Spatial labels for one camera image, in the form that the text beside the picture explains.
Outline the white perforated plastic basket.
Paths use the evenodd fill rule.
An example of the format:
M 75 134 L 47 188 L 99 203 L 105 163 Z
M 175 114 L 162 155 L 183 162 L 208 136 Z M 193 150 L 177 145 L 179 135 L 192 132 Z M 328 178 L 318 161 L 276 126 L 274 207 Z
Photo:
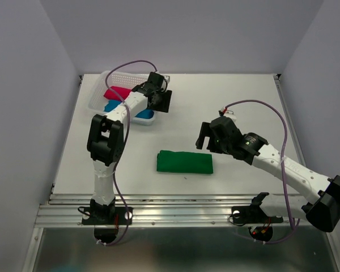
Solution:
M 91 88 L 87 108 L 92 122 L 152 125 L 156 112 L 169 112 L 169 78 L 157 72 L 137 75 L 105 71 Z

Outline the green t shirt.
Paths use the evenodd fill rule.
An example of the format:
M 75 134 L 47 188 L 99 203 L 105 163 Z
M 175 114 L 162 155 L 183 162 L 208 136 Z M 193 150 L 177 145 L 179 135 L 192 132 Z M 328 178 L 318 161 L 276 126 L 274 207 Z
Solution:
M 211 175 L 214 173 L 213 157 L 196 152 L 161 150 L 157 155 L 156 170 L 163 173 Z

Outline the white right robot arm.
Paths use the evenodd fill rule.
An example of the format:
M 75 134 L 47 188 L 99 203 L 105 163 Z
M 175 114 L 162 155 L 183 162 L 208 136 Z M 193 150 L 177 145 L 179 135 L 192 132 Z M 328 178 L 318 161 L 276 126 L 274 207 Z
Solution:
M 207 149 L 217 154 L 231 155 L 236 160 L 259 168 L 286 183 L 297 195 L 259 193 L 248 206 L 232 208 L 237 225 L 281 223 L 283 217 L 306 220 L 323 232 L 332 232 L 340 220 L 340 176 L 330 178 L 318 174 L 281 152 L 266 139 L 255 134 L 243 134 L 234 121 L 226 116 L 203 122 L 195 143 L 202 149 L 205 138 Z

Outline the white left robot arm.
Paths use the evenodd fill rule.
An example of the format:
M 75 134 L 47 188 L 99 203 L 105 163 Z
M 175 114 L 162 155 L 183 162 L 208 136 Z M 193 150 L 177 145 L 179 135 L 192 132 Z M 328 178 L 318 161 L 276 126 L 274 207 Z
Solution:
M 149 73 L 147 80 L 134 86 L 127 97 L 111 86 L 107 89 L 121 103 L 104 115 L 93 116 L 87 140 L 95 183 L 86 215 L 102 223 L 109 223 L 115 217 L 114 174 L 126 145 L 130 121 L 146 109 L 167 113 L 172 96 L 165 76 L 156 72 Z

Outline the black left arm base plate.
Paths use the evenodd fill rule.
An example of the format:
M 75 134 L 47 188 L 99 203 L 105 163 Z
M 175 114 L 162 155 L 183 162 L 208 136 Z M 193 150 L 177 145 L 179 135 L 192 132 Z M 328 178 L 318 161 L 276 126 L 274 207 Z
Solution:
M 132 224 L 133 208 L 117 206 L 110 215 L 94 215 L 89 207 L 79 206 L 78 211 L 82 215 L 82 224 L 85 226 L 125 226 Z

